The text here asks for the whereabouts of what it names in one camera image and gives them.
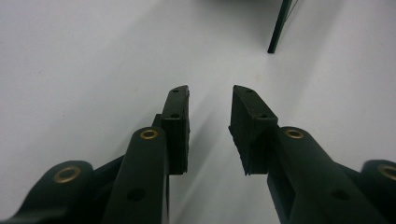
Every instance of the white floor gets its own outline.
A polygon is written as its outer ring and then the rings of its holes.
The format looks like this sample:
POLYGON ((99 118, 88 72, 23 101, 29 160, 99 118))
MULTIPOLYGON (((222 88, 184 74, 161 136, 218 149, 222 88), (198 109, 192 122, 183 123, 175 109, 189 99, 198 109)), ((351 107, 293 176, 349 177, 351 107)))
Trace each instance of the white floor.
POLYGON ((184 84, 189 172, 171 177, 170 223, 279 223, 227 129, 235 84, 335 161, 396 161, 396 2, 301 0, 269 55, 280 4, 0 1, 0 219, 51 166, 123 154, 184 84))

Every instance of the white surface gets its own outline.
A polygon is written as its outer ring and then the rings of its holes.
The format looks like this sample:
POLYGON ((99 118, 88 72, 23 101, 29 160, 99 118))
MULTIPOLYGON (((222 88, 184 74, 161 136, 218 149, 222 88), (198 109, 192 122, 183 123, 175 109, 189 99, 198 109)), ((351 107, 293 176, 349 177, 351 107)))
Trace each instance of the white surface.
POLYGON ((275 55, 280 0, 0 2, 0 219, 51 166, 123 154, 169 90, 191 90, 189 172, 171 223, 278 223, 266 176, 227 130, 234 84, 355 170, 396 161, 396 2, 302 0, 275 55))

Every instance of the mounting hole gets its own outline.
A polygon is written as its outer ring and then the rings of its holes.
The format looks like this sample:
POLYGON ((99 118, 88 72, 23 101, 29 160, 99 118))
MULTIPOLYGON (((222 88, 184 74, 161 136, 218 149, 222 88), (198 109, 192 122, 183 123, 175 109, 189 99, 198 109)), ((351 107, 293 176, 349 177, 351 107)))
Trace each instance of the mounting hole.
POLYGON ((75 165, 71 165, 58 171, 53 177, 53 181, 58 184, 64 184, 76 179, 81 174, 81 169, 75 165))
POLYGON ((389 179, 396 180, 396 167, 386 164, 378 166, 378 171, 381 175, 386 176, 389 179))
POLYGON ((146 195, 146 192, 143 189, 136 188, 131 189, 127 195, 127 199, 131 203, 137 203, 141 201, 146 195))
POLYGON ((304 134, 294 129, 287 129, 285 134, 290 138, 300 139, 304 137, 304 134))
POLYGON ((149 129, 149 130, 145 130, 140 134, 140 137, 143 139, 153 139, 155 137, 158 136, 158 132, 153 130, 153 129, 149 129))
POLYGON ((334 189, 330 192, 330 194, 338 200, 349 200, 349 195, 341 189, 334 189))

